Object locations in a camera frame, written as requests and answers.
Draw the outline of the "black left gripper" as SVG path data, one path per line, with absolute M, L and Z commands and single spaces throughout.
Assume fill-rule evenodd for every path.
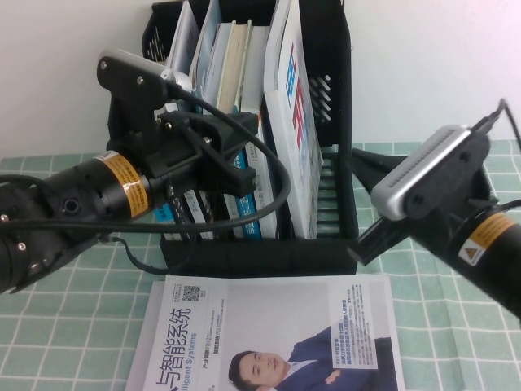
M 110 112 L 107 149 L 123 155 L 155 191 L 173 187 L 176 192 L 253 193 L 256 171 L 233 162 L 245 142 L 257 136 L 256 114 L 226 114 L 227 124 L 192 112 L 166 112 L 159 119 Z

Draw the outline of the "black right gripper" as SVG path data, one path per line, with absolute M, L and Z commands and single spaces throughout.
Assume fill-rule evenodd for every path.
M 388 156 L 353 148 L 351 172 L 372 191 L 406 156 Z M 468 222 L 497 209 L 498 200 L 482 163 L 476 167 L 449 164 L 428 174 L 405 198 L 405 220 L 380 218 L 359 233 L 356 221 L 347 228 L 348 259 L 367 266 L 410 235 L 427 241 L 451 240 Z

